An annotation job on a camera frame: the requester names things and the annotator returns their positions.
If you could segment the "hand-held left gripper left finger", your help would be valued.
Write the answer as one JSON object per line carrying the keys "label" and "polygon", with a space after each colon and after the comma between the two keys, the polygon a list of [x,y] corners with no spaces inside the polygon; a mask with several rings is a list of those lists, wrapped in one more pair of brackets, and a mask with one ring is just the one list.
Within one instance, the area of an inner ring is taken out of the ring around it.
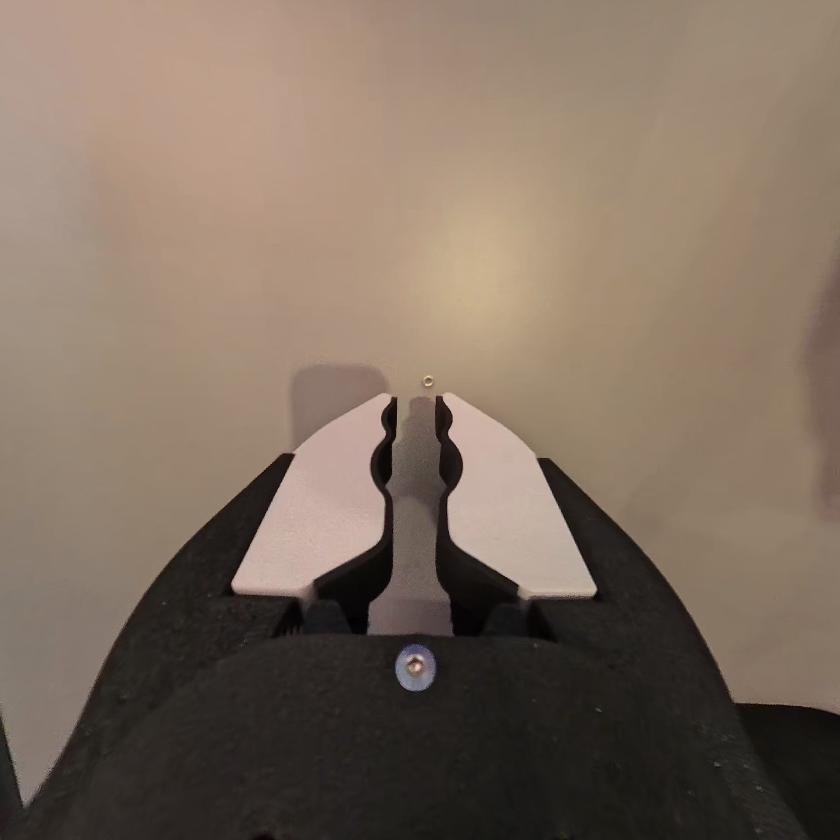
{"label": "hand-held left gripper left finger", "polygon": [[316,597],[317,582],[385,536],[375,453],[393,399],[376,395],[313,433],[292,454],[231,583],[237,595]]}

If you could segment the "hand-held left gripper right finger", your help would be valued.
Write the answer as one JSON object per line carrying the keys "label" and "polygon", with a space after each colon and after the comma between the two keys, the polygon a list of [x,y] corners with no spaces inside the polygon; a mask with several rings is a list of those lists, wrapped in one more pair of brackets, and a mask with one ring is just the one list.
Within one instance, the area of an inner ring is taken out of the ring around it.
{"label": "hand-held left gripper right finger", "polygon": [[595,582],[539,458],[454,393],[436,403],[438,576],[454,601],[590,600]]}

